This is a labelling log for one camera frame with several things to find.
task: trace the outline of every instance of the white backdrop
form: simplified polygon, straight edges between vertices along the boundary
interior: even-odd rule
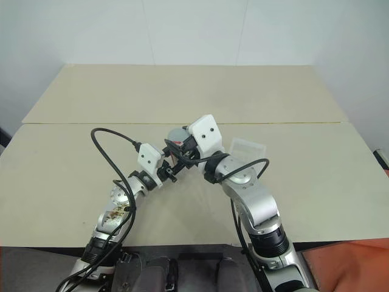
[[[353,41],[379,28],[371,17],[385,1],[0,0],[0,126],[13,134],[65,63],[316,64],[351,114],[347,88],[362,86],[363,75],[341,77],[360,63]],[[361,42],[374,47],[376,35]],[[364,63],[367,71],[376,66]],[[351,114],[358,130],[376,140],[359,114]],[[368,143],[383,147],[379,138]]]

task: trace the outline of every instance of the orange cloth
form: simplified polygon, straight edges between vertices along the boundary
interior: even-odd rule
[[[389,292],[389,238],[303,252],[321,292]]]

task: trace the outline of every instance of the table surface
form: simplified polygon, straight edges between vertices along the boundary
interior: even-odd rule
[[[340,122],[310,66],[67,65],[24,123]]]
[[[3,246],[84,246],[117,178],[89,132],[108,127],[163,147],[173,125],[23,125],[0,156]],[[267,145],[261,181],[275,197],[294,242],[388,237],[389,179],[348,122],[220,125]],[[133,146],[98,138],[125,172],[139,169]],[[195,168],[150,193],[125,245],[238,244],[230,203]]]

